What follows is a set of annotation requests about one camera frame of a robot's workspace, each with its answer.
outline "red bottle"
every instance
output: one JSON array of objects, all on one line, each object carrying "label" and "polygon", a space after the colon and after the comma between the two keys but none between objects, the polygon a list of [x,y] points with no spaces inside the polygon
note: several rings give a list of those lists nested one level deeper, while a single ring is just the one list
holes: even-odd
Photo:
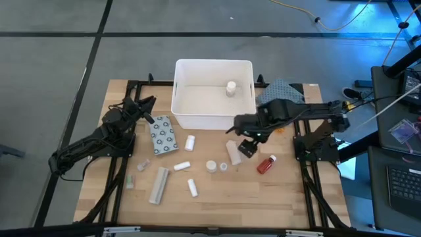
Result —
[{"label": "red bottle", "polygon": [[276,161],[276,156],[271,155],[268,159],[265,159],[261,164],[258,165],[257,171],[261,174],[264,174],[270,167],[272,163]]}]

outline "desk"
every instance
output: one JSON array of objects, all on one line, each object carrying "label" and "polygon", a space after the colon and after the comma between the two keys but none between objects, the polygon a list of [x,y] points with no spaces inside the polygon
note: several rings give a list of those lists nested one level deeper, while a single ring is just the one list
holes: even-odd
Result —
[{"label": "desk", "polygon": [[[374,98],[396,95],[399,87],[398,79],[388,78],[383,73],[383,68],[373,66],[371,68]],[[396,100],[396,97],[381,99],[375,102],[376,113],[386,108],[390,103]],[[409,153],[407,145],[400,144],[388,131],[402,119],[409,119],[414,122],[418,120],[418,115],[409,112],[409,108],[400,103],[394,104],[388,110],[377,117],[378,131],[352,143],[351,145],[339,150],[341,161],[348,160],[367,151],[368,146],[384,147],[395,151]],[[421,155],[421,141],[418,136],[413,136],[408,140],[414,154]]]},{"label": "desk", "polygon": [[[419,236],[421,221],[395,211],[389,205],[386,165],[409,165],[402,161],[402,155],[400,152],[378,147],[368,148],[374,224],[376,227]],[[421,169],[420,164],[410,166]]]},{"label": "desk", "polygon": [[[126,84],[126,80],[109,82],[101,117],[108,111],[108,105],[121,102]],[[303,90],[308,103],[321,102],[316,84],[304,84]],[[170,112],[172,86],[143,86],[141,98],[150,95],[157,97],[152,115],[170,116],[179,147],[184,146],[190,134],[196,137],[195,147],[190,152],[179,149],[155,156],[149,126],[146,121],[139,120],[134,154],[128,161],[126,172],[136,176],[135,188],[123,191],[118,223],[237,228],[309,227],[301,172],[293,151],[292,124],[281,134],[274,132],[266,144],[259,145],[259,151],[252,159],[233,166],[226,151],[226,142],[241,141],[243,138],[218,130],[183,130]],[[314,130],[320,121],[311,121],[310,125]],[[266,174],[259,174],[256,171],[257,165],[272,154],[278,160]],[[146,158],[151,161],[150,166],[143,172],[137,171],[137,164]],[[208,173],[205,167],[208,160],[228,163],[228,171]],[[172,167],[184,161],[190,161],[191,167],[174,172]],[[109,158],[98,159],[87,169],[74,215],[75,221],[83,218],[102,195],[109,164]],[[153,205],[148,199],[158,167],[169,168],[170,174],[161,204]],[[335,167],[319,162],[318,169],[324,197],[341,220],[350,225],[341,181]],[[193,178],[196,183],[198,197],[191,197],[187,186],[189,178]],[[110,199],[106,220],[110,219],[113,199]],[[314,197],[313,207],[316,223],[320,224]]]}]

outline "wooden table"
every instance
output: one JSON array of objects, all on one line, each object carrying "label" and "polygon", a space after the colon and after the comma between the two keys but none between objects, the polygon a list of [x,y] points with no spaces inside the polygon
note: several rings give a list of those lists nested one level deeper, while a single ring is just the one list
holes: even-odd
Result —
[{"label": "wooden table", "polygon": [[[120,103],[124,97],[127,80],[111,80],[105,96],[101,117],[108,111],[108,105]],[[322,101],[316,84],[303,84],[307,103]],[[169,115],[179,147],[184,147],[187,135],[194,135],[193,151],[179,149],[172,153],[155,156],[149,126],[139,120],[136,126],[136,146],[128,161],[126,174],[136,177],[133,190],[124,189],[118,223],[152,224],[157,226],[219,226],[219,227],[261,227],[261,228],[308,228],[308,217],[303,192],[303,182],[299,163],[295,160],[292,137],[293,125],[283,133],[272,133],[252,159],[233,166],[226,151],[228,140],[241,141],[243,138],[233,132],[225,134],[219,130],[184,130],[170,112],[172,86],[144,86],[141,98],[154,95],[157,102],[153,116]],[[320,121],[311,121],[311,129]],[[278,160],[264,175],[256,171],[257,165],[270,155]],[[149,159],[151,164],[143,172],[137,164]],[[227,172],[210,174],[205,163],[214,160],[218,164],[228,164]],[[174,172],[173,166],[190,161],[191,167]],[[74,220],[83,218],[104,192],[110,159],[98,159],[86,171],[80,192]],[[158,167],[170,169],[160,205],[148,202]],[[331,164],[318,163],[324,197],[341,218],[350,225],[345,198],[339,175]],[[199,196],[190,194],[187,180],[193,178]],[[313,208],[316,223],[320,225],[320,215],[314,197]],[[106,220],[110,220],[114,198],[111,197]]]}]

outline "gray cloth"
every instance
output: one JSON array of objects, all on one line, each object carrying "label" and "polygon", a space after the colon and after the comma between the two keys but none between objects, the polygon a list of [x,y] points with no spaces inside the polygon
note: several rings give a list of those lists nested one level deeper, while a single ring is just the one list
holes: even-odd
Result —
[{"label": "gray cloth", "polygon": [[288,99],[294,103],[305,103],[303,94],[292,88],[282,79],[276,79],[256,98],[257,105],[263,105],[273,99]]},{"label": "gray cloth", "polygon": [[169,116],[154,117],[155,122],[149,124],[155,155],[167,153],[178,149],[176,137],[171,126]]}]

